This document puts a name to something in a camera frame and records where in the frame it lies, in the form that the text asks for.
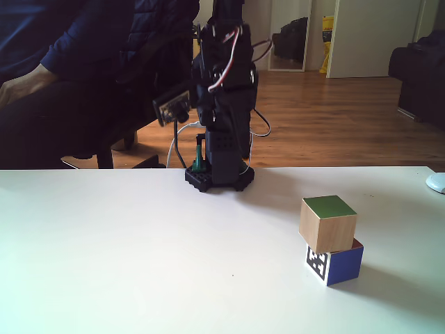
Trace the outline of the person's hand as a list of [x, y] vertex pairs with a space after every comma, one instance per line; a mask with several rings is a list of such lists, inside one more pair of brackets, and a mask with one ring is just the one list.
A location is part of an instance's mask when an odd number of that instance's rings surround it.
[[39, 64], [28, 74], [11, 79], [2, 84], [0, 98], [1, 108], [39, 91], [57, 80], [58, 76], [56, 74], [50, 72], [42, 64]]

